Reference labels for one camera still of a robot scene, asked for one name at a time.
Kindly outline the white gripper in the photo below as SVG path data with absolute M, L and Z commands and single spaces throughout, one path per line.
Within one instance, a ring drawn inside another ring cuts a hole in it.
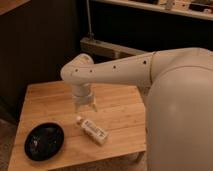
M 92 109 L 97 112 L 97 106 L 94 102 L 94 93 L 91 90 L 90 84 L 73 85 L 72 96 L 74 99 L 74 112 L 78 113 L 80 106 L 91 104 Z

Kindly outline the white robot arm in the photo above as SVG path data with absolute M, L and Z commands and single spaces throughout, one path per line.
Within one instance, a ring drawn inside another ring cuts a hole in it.
M 61 69 L 77 106 L 93 83 L 139 88 L 146 111 L 148 171 L 213 171 L 213 51 L 180 48 L 96 64 L 80 54 Z

